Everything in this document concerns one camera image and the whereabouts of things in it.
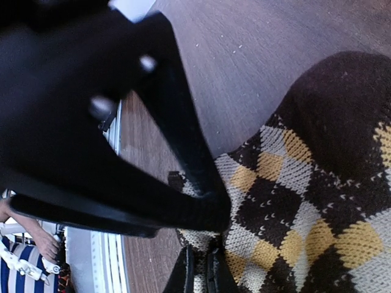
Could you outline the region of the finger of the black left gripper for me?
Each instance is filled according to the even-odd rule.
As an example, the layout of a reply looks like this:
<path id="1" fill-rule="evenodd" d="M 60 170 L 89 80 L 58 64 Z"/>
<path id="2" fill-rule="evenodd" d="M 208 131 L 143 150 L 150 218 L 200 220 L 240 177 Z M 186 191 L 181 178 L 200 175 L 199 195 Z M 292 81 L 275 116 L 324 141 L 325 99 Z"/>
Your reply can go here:
<path id="1" fill-rule="evenodd" d="M 43 183 L 21 173 L 6 171 L 5 187 L 16 192 L 11 208 L 22 215 L 75 228 L 126 236 L 154 238 L 159 228 L 119 209 Z"/>
<path id="2" fill-rule="evenodd" d="M 1 60 L 1 187 L 13 171 L 159 229 L 223 231 L 231 201 L 174 30 L 149 16 L 158 59 Z"/>

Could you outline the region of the brown argyle patterned sock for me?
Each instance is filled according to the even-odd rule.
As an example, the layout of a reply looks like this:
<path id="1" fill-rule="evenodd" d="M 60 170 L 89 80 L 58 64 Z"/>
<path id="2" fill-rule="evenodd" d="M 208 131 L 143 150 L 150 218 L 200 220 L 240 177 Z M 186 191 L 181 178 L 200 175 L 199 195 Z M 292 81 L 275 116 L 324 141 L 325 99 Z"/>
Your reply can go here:
<path id="1" fill-rule="evenodd" d="M 238 292 L 390 291 L 389 57 L 319 61 L 215 163 L 232 201 L 228 230 L 177 231 L 194 253 L 194 292 L 207 292 L 216 248 Z"/>

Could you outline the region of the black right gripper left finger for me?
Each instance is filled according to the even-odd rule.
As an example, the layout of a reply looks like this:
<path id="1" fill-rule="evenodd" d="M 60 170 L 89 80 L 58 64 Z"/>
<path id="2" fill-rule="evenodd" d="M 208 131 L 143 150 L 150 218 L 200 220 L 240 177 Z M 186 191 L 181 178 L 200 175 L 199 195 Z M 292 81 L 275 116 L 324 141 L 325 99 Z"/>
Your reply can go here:
<path id="1" fill-rule="evenodd" d="M 181 249 L 163 293 L 193 293 L 194 271 L 194 253 L 188 245 Z"/>

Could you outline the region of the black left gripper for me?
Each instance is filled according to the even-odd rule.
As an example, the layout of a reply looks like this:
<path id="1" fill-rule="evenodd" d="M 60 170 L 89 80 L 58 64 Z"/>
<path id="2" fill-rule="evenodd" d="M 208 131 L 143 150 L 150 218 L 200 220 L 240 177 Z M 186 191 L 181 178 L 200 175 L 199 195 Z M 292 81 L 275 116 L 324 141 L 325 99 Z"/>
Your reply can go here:
<path id="1" fill-rule="evenodd" d="M 2 61 L 159 57 L 153 16 L 129 18 L 130 1 L 1 1 Z"/>

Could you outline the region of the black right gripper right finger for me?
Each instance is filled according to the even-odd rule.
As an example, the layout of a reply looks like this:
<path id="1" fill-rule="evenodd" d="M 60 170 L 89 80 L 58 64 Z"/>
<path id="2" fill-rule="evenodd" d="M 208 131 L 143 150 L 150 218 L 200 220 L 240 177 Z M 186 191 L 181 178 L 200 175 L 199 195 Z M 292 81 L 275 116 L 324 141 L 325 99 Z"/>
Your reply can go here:
<path id="1" fill-rule="evenodd" d="M 224 252 L 216 248 L 207 256 L 206 285 L 209 293 L 238 293 L 235 280 L 225 261 Z"/>

